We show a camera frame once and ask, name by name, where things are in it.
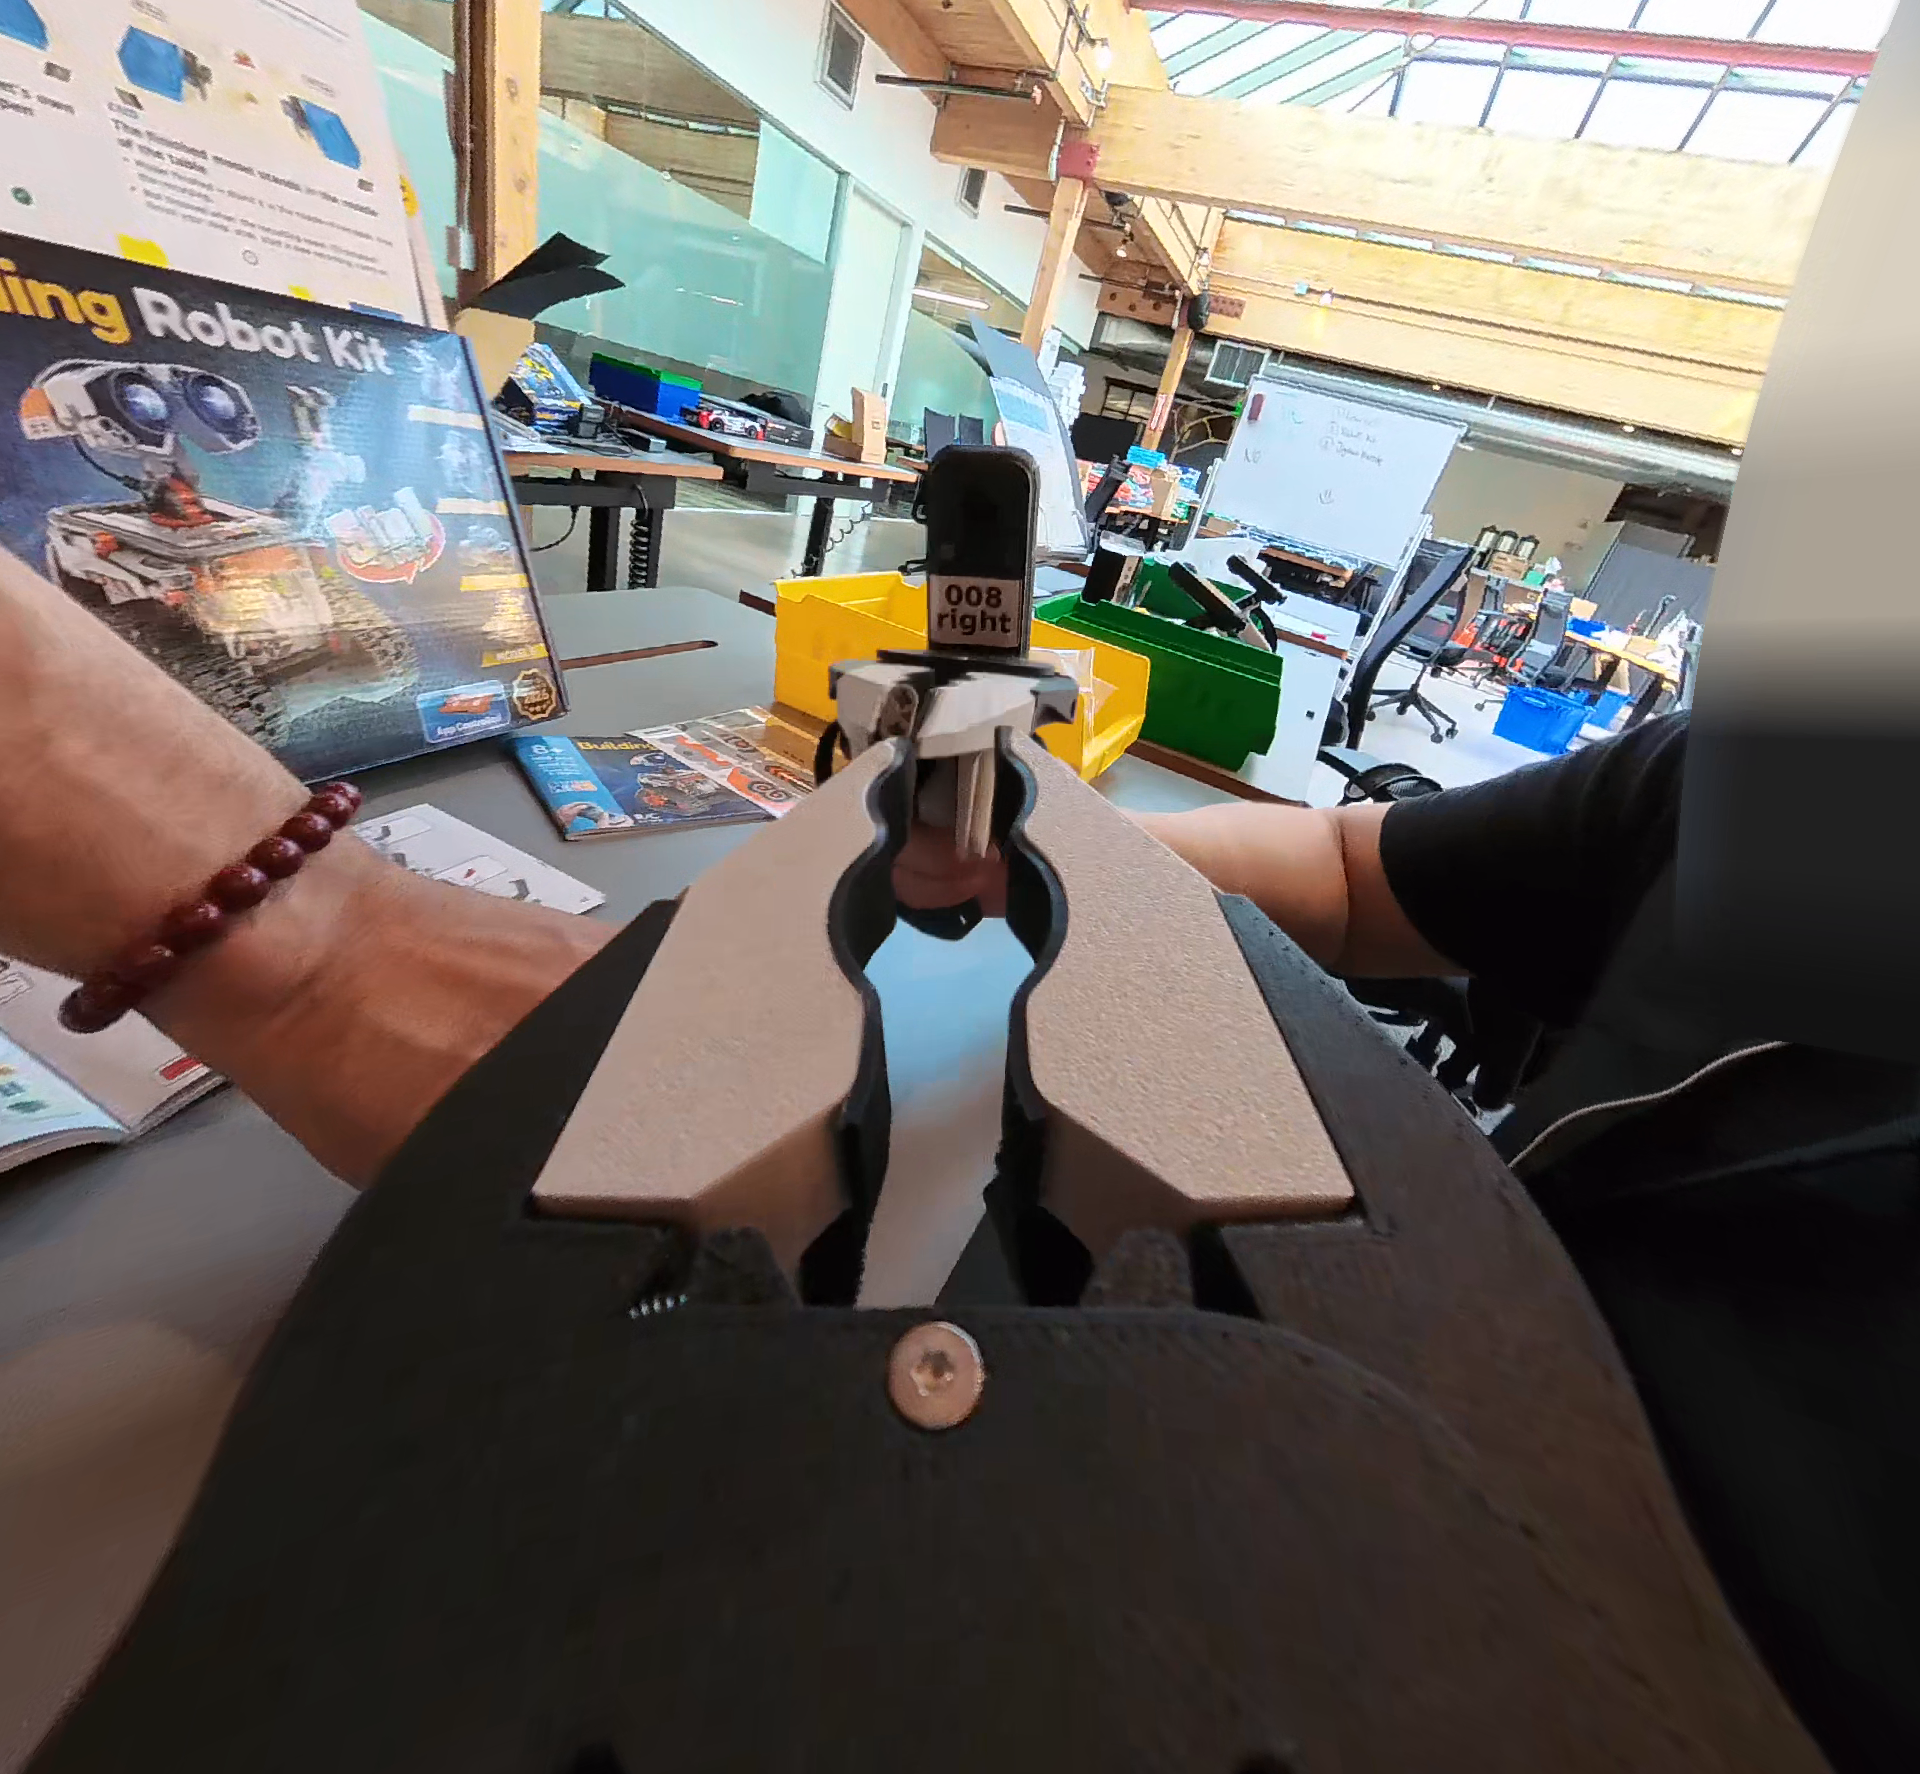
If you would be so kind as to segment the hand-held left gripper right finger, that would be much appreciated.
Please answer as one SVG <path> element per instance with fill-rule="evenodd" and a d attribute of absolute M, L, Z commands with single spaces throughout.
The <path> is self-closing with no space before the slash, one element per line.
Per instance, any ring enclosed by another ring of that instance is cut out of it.
<path fill-rule="evenodd" d="M 1355 1213 L 1208 878 L 1033 735 L 998 737 L 996 820 L 1006 919 L 1031 958 L 996 1159 L 996 1243 L 1019 1295 L 1076 1306 L 1131 1235 L 1189 1262 L 1227 1229 Z"/>

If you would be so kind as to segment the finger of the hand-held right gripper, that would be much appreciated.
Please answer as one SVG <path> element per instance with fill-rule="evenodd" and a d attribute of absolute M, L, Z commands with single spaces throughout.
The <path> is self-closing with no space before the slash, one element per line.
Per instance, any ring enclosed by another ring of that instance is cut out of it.
<path fill-rule="evenodd" d="M 1038 737 L 1051 726 L 1071 726 L 1081 687 L 1076 675 L 994 675 L 994 756 L 1019 737 Z"/>
<path fill-rule="evenodd" d="M 920 723 L 920 665 L 842 661 L 831 666 L 837 748 L 846 763 L 877 741 L 914 737 Z"/>

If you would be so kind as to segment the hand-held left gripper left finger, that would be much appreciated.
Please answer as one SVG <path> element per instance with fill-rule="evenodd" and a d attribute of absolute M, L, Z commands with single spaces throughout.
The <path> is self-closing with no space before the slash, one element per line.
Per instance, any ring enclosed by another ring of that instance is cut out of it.
<path fill-rule="evenodd" d="M 683 896 L 531 1188 L 542 1213 L 756 1230 L 851 1306 L 890 1159 L 870 961 L 897 921 L 917 756 L 882 740 Z"/>

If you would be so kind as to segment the person's right forearm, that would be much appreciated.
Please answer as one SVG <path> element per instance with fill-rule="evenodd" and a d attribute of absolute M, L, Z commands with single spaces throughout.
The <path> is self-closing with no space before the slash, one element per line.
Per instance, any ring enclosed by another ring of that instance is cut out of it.
<path fill-rule="evenodd" d="M 1251 902 L 1336 975 L 1419 971 L 1425 941 L 1383 864 L 1387 805 L 1299 808 L 1233 801 L 1132 821 L 1218 894 Z"/>

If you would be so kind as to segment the wooden background desk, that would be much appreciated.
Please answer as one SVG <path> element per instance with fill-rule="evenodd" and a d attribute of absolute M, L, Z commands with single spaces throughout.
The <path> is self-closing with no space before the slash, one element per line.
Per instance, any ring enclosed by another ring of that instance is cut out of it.
<path fill-rule="evenodd" d="M 521 510 L 565 509 L 587 517 L 588 592 L 659 585 L 664 515 L 677 506 L 686 485 L 807 501 L 798 576 L 815 578 L 827 571 L 840 502 L 871 505 L 914 490 L 924 474 L 924 466 L 853 461 L 628 409 L 613 409 L 613 416 L 626 437 L 643 439 L 641 448 L 557 439 L 504 453 Z"/>

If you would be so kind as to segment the person's right hand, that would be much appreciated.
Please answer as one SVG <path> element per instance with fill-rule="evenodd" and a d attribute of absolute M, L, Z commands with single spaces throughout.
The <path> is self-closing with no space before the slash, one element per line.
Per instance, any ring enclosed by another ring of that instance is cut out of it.
<path fill-rule="evenodd" d="M 998 854 L 964 858 L 952 852 L 903 848 L 894 864 L 897 905 L 918 913 L 978 907 L 1000 917 L 1006 907 L 1006 867 Z"/>

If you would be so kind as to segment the yellow plastic bin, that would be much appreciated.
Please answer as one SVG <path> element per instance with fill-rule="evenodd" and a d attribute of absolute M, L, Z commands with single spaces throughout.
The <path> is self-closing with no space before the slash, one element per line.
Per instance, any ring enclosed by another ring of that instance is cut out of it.
<path fill-rule="evenodd" d="M 924 581 L 897 572 L 800 578 L 777 585 L 776 700 L 825 721 L 829 668 L 924 647 Z M 1079 705 L 1067 726 L 1038 731 L 1081 779 L 1105 774 L 1144 733 L 1150 661 L 1034 617 L 1033 657 L 1071 670 Z"/>

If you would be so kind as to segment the blue cover manual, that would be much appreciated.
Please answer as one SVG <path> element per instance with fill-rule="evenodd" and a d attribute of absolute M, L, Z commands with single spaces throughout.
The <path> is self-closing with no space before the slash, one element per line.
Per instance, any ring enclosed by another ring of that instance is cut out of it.
<path fill-rule="evenodd" d="M 630 735 L 518 733 L 505 750 L 563 839 L 766 824 L 777 813 L 661 746 Z"/>

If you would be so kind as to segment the open instruction booklet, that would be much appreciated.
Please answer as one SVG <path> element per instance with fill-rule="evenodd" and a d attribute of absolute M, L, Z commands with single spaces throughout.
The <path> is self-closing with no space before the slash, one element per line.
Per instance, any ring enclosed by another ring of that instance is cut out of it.
<path fill-rule="evenodd" d="M 587 915 L 603 894 L 483 830 L 419 801 L 358 821 L 396 867 L 491 897 Z M 69 1033 L 60 1007 L 71 979 L 3 961 L 3 1168 L 90 1146 L 122 1146 L 228 1080 L 131 1015 L 99 1034 Z"/>

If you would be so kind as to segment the whiteboard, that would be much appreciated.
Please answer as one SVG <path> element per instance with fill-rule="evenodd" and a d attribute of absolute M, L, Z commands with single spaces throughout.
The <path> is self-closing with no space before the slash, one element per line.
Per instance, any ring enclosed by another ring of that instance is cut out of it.
<path fill-rule="evenodd" d="M 1208 478 L 1206 515 L 1270 546 L 1400 566 L 1465 426 L 1259 371 Z"/>

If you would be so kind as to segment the blue green crate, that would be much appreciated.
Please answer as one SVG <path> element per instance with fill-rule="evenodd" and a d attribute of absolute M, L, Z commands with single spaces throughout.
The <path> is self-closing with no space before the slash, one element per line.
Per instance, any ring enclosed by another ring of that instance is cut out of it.
<path fill-rule="evenodd" d="M 704 396 L 695 379 L 605 352 L 596 352 L 588 360 L 588 389 L 613 407 L 672 423 L 691 423 Z"/>

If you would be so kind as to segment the black office chair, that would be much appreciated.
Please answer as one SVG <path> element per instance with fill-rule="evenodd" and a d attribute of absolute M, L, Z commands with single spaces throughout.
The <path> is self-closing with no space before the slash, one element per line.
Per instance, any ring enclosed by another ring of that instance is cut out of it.
<path fill-rule="evenodd" d="M 1435 607 L 1442 594 L 1465 575 L 1475 557 L 1473 544 L 1425 540 L 1405 566 L 1405 576 L 1383 605 L 1373 634 L 1348 675 L 1345 691 L 1332 704 L 1319 750 L 1355 748 L 1366 729 L 1373 692 L 1387 661 Z"/>

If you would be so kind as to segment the blue storage bin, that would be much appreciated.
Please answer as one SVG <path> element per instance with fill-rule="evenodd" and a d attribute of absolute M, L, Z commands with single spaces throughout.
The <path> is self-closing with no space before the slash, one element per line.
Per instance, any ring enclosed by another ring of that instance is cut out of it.
<path fill-rule="evenodd" d="M 1495 737 L 1535 756 L 1567 754 L 1589 719 L 1586 689 L 1512 685 L 1503 692 Z"/>

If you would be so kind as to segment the black cardboard piece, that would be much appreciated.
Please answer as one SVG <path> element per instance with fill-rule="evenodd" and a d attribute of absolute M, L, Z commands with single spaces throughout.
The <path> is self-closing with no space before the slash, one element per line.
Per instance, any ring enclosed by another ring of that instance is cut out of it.
<path fill-rule="evenodd" d="M 468 306 L 518 321 L 540 321 L 557 306 L 623 288 L 605 268 L 607 255 L 566 233 L 555 233 L 509 273 L 478 290 Z"/>

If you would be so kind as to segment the blue robot kit box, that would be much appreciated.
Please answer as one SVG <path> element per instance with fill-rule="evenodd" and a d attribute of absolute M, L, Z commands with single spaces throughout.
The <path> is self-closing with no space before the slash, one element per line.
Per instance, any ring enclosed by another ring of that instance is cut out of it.
<path fill-rule="evenodd" d="M 450 328 L 3 239 L 3 538 L 300 779 L 566 709 Z"/>

